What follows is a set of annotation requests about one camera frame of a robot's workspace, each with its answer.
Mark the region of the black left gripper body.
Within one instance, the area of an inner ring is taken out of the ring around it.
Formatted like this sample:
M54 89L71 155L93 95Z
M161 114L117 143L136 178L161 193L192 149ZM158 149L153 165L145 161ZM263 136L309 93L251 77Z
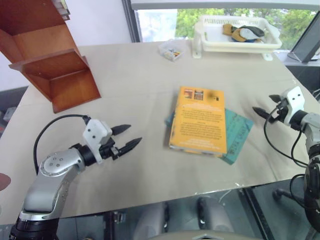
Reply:
M119 148L115 147L115 141L112 138L109 138L109 140L99 148L99 154L103 160L110 157L115 160L119 158L122 153Z

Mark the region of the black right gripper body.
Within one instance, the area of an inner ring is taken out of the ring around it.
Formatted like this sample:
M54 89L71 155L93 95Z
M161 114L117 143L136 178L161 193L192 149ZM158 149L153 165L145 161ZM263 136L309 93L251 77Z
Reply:
M277 121L284 123L285 118L288 114L288 100L286 98L281 98L281 102L276 102L276 113L277 117L272 117L270 113L269 123L275 123Z

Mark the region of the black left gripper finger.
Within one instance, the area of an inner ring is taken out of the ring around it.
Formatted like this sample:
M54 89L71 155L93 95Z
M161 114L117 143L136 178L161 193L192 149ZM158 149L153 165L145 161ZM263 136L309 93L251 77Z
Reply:
M129 151L133 150L142 140L142 137L135 138L125 144L125 146L118 149L118 156L122 156Z
M112 135L117 136L131 127L130 124L121 124L111 128Z

